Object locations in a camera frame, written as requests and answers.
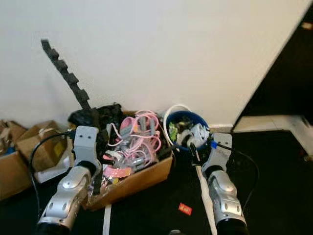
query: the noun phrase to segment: red card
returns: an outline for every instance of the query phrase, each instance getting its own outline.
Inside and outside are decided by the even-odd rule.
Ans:
[[[186,206],[183,203],[180,203],[178,210],[180,210],[181,212],[183,212],[187,215],[191,215],[192,208],[189,206]]]

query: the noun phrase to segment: dark carpet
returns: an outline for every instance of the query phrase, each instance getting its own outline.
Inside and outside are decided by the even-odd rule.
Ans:
[[[313,167],[303,160],[304,151],[290,132],[238,133],[233,147],[250,155],[260,169],[260,181],[248,203],[245,217],[252,235],[310,234],[313,217]],[[112,206],[110,234],[166,235],[180,229],[187,235],[210,234],[201,199],[200,183],[186,155],[176,156],[167,181]],[[244,157],[232,154],[227,172],[243,203],[255,180],[255,169]],[[61,179],[40,186],[42,206]],[[191,216],[178,210],[184,203]],[[30,234],[36,224],[33,189],[0,202],[2,234]],[[102,234],[104,210],[80,210],[72,234]]]

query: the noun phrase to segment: blue bucket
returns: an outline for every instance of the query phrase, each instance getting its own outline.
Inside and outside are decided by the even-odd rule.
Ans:
[[[166,131],[168,132],[169,130],[169,124],[170,122],[179,122],[181,120],[181,117],[185,116],[190,118],[194,124],[198,124],[200,123],[203,126],[209,127],[208,124],[205,122],[205,120],[203,120],[203,118],[201,118],[198,114],[195,114],[193,112],[190,111],[177,111],[174,113],[171,113],[166,120]],[[203,147],[206,145],[206,143],[204,143],[202,146],[198,147],[197,150],[203,149]],[[183,146],[179,146],[178,148],[183,150],[183,151],[190,151],[189,148],[183,147]]]

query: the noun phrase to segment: blue tag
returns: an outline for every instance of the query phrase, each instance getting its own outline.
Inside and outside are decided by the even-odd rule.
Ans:
[[[9,147],[4,155],[9,155],[9,154],[14,153],[14,152],[15,152],[15,148]]]
[[[212,147],[212,148],[217,148],[217,143],[216,143],[215,141],[212,141],[212,142],[211,142],[211,147]]]

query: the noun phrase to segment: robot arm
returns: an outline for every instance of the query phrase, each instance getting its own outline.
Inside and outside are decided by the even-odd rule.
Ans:
[[[96,155],[95,127],[78,126],[74,139],[75,162],[58,184],[38,224],[36,235],[67,235],[73,227],[80,205],[86,199],[88,185],[101,170]]]
[[[215,133],[213,140],[231,148],[230,134]],[[201,170],[207,179],[218,235],[248,235],[244,214],[237,199],[237,189],[226,173],[230,154],[228,149],[212,146],[208,161]]]

